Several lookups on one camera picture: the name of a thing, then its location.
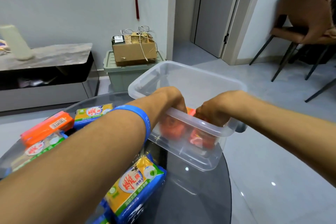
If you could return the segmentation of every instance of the green plastic storage bin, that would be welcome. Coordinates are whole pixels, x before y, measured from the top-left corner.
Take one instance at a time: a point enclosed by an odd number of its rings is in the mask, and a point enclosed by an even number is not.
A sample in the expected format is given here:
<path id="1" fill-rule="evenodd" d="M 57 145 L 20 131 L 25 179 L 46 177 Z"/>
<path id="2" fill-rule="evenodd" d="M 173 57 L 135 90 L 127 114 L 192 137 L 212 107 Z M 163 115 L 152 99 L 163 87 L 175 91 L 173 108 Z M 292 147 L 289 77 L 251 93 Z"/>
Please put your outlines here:
<path id="1" fill-rule="evenodd" d="M 157 52 L 156 61 L 146 65 L 123 66 L 116 65 L 113 51 L 108 51 L 104 59 L 104 71 L 108 74 L 114 92 L 128 91 L 128 86 L 140 75 L 156 64 L 162 62 L 163 59 Z"/>

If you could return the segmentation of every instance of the plastic storage box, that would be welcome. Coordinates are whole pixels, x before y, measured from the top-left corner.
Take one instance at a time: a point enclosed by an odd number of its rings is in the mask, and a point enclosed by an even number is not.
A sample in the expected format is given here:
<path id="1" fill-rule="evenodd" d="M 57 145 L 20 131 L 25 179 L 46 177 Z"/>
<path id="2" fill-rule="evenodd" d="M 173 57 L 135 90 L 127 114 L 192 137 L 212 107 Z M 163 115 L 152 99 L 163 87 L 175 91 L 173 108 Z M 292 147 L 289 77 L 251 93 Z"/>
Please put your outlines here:
<path id="1" fill-rule="evenodd" d="M 141 98 L 166 86 L 177 87 L 187 107 L 197 108 L 205 101 L 228 90 L 247 90 L 240 81 L 173 61 L 164 61 L 142 74 L 128 87 L 128 94 Z M 231 118 L 217 127 L 174 108 L 166 112 L 149 139 L 184 159 L 199 170 L 214 169 L 223 152 L 226 137 L 233 134 L 238 121 Z"/>
<path id="2" fill-rule="evenodd" d="M 114 92 L 127 91 L 131 82 L 162 61 L 160 53 L 157 52 L 156 61 L 153 63 L 119 67 L 116 65 L 113 51 L 108 51 L 104 59 L 104 71 L 110 78 Z"/>

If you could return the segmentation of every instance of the red tassel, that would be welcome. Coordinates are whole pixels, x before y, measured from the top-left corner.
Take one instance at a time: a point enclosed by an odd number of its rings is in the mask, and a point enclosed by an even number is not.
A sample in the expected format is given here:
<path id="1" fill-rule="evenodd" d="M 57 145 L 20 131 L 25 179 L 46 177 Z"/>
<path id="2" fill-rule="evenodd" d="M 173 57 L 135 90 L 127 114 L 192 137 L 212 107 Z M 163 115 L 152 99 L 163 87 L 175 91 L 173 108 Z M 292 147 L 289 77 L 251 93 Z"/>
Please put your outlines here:
<path id="1" fill-rule="evenodd" d="M 136 9 L 136 18 L 139 20 L 139 6 L 138 6 L 138 0 L 135 0 L 135 9 Z"/>

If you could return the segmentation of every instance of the door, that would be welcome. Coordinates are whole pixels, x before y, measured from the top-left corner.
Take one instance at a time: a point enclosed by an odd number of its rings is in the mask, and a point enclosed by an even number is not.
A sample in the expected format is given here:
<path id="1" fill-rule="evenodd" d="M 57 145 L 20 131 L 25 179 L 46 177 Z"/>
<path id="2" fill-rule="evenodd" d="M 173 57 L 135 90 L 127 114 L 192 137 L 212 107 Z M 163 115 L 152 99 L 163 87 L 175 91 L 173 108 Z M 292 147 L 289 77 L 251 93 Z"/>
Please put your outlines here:
<path id="1" fill-rule="evenodd" d="M 236 0 L 196 1 L 194 43 L 220 58 Z"/>

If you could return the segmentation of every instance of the chair back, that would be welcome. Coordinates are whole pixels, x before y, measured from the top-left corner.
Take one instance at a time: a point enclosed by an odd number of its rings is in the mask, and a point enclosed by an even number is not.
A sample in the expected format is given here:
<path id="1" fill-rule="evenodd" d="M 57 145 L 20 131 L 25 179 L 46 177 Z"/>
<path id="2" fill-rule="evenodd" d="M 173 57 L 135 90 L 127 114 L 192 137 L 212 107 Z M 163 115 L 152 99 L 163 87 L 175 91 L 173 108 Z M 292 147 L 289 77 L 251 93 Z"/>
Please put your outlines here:
<path id="1" fill-rule="evenodd" d="M 330 0 L 279 0 L 275 27 L 281 28 L 287 16 L 293 27 L 308 30 L 303 44 L 316 41 L 333 27 Z"/>

